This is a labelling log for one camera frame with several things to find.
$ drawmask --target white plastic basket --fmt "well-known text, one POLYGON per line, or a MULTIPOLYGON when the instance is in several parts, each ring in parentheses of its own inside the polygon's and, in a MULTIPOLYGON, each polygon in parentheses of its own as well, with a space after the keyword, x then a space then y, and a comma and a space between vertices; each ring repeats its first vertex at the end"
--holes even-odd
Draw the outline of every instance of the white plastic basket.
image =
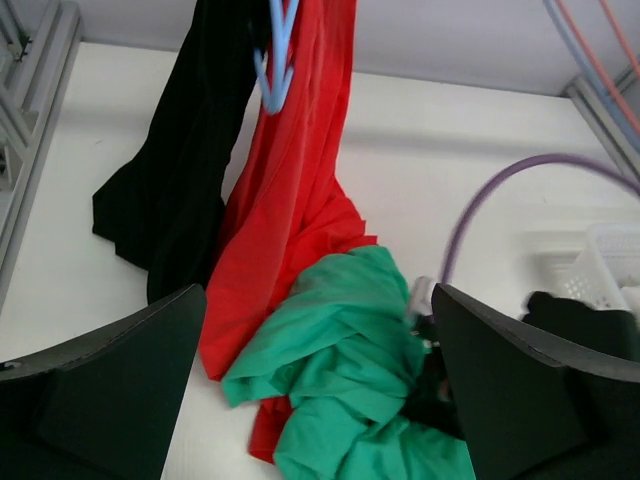
POLYGON ((630 310, 620 288, 640 285, 640 223, 595 225, 560 294, 598 310, 630 310))

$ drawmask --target orange cable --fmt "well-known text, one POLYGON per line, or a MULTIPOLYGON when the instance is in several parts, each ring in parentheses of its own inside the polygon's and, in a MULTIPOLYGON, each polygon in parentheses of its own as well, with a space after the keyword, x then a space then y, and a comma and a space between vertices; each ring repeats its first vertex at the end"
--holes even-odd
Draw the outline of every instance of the orange cable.
POLYGON ((629 45, 627 37, 624 36, 624 32, 622 31, 620 24, 616 20, 616 17, 613 14, 613 10, 611 10, 611 7, 609 6, 609 2, 607 2, 607 0, 600 0, 600 5, 604 10, 604 13, 607 16, 607 19, 609 20, 609 24, 611 24, 613 31, 616 32, 618 42, 620 42, 620 46, 624 50, 624 53, 627 54, 627 57, 631 62, 631 66, 633 67, 633 71, 636 73, 638 79, 640 79, 640 63, 638 63, 638 58, 633 53, 633 50, 631 50, 631 45, 629 45))
POLYGON ((613 99, 618 104, 618 107, 620 108, 624 116, 627 118, 627 120, 635 130, 636 134, 640 136, 640 122, 638 121, 637 117, 629 107, 629 104, 627 104, 624 98, 622 98, 622 95, 620 94, 620 91, 616 88, 615 84, 613 83, 613 80, 611 80, 609 75, 607 75, 607 71, 605 70, 604 66, 600 63, 600 60, 598 60, 598 57, 596 57, 595 53, 587 43, 587 40, 582 35, 582 32, 574 22, 573 17, 571 17, 571 13, 569 13, 567 6, 564 4, 563 0, 556 0, 556 4, 560 9, 560 13, 562 13, 562 16, 564 17, 565 22, 567 22, 567 25, 573 32, 573 35, 576 37, 576 40, 584 50, 584 53, 587 55, 587 57, 589 57, 589 60, 593 64, 594 69, 596 70, 596 72, 598 73, 598 76, 600 77, 600 80, 607 87, 607 89, 609 90, 609 93, 613 96, 613 99))

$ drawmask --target clothes hanger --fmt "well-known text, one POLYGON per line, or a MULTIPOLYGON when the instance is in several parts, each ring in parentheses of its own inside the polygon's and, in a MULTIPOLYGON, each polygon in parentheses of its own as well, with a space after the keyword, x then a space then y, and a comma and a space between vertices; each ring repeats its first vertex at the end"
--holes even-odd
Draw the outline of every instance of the clothes hanger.
POLYGON ((272 32, 271 58, 269 61, 273 70, 271 88, 269 88, 267 74, 262 67, 262 52, 260 49, 255 49, 253 52, 253 63, 258 77, 258 84, 262 90, 262 104, 270 115, 282 110, 291 86, 293 67, 287 66, 287 56, 293 22, 296 18, 299 3, 300 0, 291 0, 285 16, 283 0, 269 0, 272 32))

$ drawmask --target fabric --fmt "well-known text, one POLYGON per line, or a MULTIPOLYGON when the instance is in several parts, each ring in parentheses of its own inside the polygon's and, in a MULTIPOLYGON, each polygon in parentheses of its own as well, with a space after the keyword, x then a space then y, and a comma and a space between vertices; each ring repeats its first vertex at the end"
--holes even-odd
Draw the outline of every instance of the fabric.
POLYGON ((268 2, 198 0, 144 145, 93 197, 93 232, 149 271, 149 302, 210 278, 253 46, 264 49, 269 32, 268 2))
MULTIPOLYGON (((220 380, 296 277, 327 254, 372 245, 335 178, 351 72, 355 0, 305 0, 292 35, 293 81, 282 112, 261 112, 247 165, 227 205, 207 288, 200 353, 220 380)), ((249 445, 273 461, 291 414, 262 402, 249 445)))
POLYGON ((426 355, 416 386, 407 397, 400 415, 411 422, 464 439, 440 348, 433 348, 426 355))
POLYGON ((534 292, 524 323, 607 355, 640 361, 636 319, 624 310, 594 310, 583 302, 534 292))
POLYGON ((288 395, 274 458, 287 479, 472 479, 464 442, 399 411, 425 350, 389 252, 363 247, 305 270, 222 381, 232 406, 288 395))

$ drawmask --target red cloth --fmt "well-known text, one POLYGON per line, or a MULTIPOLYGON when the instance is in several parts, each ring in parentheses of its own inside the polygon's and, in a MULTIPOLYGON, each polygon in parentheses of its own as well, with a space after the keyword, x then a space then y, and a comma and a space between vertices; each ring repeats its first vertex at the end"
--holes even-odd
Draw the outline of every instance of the red cloth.
MULTIPOLYGON (((262 111, 247 165, 227 205, 222 253, 207 288, 200 354, 220 380, 300 272, 323 256, 374 245, 335 178, 349 101, 355 0, 300 2, 294 76, 282 112, 262 111)), ((250 453, 273 462, 291 414, 286 397, 261 404, 250 453)))

